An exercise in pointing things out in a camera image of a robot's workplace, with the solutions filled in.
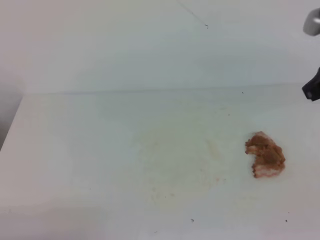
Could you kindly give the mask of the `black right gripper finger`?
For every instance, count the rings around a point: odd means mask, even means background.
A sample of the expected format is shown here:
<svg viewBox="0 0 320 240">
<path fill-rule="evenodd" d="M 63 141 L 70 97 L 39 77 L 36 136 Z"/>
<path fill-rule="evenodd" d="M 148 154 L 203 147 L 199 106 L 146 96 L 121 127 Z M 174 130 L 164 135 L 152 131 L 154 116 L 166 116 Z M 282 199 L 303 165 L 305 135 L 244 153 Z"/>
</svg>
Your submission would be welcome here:
<svg viewBox="0 0 320 240">
<path fill-rule="evenodd" d="M 316 75 L 302 87 L 302 91 L 305 97 L 312 102 L 320 99 L 320 68 Z"/>
</svg>

